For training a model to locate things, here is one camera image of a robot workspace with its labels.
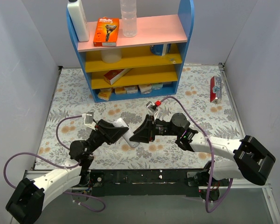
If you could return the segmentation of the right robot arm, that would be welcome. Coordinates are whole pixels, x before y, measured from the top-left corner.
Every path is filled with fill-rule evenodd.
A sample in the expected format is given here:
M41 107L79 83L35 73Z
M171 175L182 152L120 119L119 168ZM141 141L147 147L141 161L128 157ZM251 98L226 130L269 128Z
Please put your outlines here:
M175 143L184 151L213 151L214 155L226 159L214 162L214 169L202 173L202 181L206 185L231 178L246 179L259 186L265 185L276 158L256 138L249 135L241 140L207 138L189 126L190 122L183 113L175 113L169 122L146 115L130 141L149 143L154 141L157 135L175 136Z

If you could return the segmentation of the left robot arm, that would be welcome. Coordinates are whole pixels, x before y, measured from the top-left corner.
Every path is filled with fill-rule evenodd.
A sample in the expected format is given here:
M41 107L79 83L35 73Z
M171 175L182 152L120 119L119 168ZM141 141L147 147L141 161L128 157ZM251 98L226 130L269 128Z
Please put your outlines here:
M92 132L86 140L76 140L70 145L70 157L63 165L33 180L22 179L6 204L6 210L20 224L33 224L44 208L73 186L86 186L90 181L89 167L93 152L103 143L118 141L129 131L123 119L112 123L104 120L89 124Z

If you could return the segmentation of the white remote control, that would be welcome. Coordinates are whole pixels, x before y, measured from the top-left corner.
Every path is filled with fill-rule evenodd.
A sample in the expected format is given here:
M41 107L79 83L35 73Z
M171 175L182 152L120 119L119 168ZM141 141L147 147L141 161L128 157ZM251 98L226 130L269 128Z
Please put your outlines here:
M131 148L136 148L140 144L139 142L130 141L130 138L133 136L133 131L130 129L128 124L122 118L118 118L117 120L113 121L112 124L115 127L128 128L128 131L123 135L123 138Z

